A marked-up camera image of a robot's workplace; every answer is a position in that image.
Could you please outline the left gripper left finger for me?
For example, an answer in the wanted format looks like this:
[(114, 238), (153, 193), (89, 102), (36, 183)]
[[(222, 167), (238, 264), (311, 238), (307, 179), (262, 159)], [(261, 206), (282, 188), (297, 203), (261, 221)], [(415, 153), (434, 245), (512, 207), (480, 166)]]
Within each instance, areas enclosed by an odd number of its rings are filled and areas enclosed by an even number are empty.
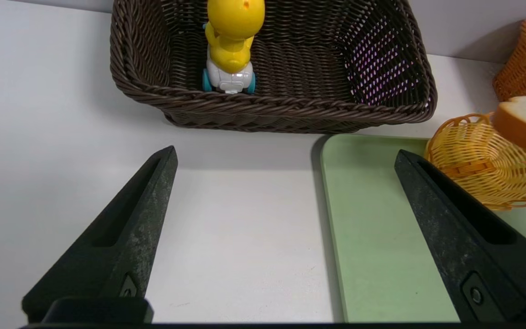
[(150, 323), (145, 299), (177, 173), (152, 154), (21, 301), (29, 323)]

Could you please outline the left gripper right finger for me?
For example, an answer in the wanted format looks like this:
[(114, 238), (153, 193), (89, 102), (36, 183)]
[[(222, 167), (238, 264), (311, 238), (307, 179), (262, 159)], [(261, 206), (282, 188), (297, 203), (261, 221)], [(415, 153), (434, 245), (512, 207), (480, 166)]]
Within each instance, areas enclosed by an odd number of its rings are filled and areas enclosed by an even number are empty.
[(425, 158), (394, 169), (464, 323), (526, 323), (526, 238)]

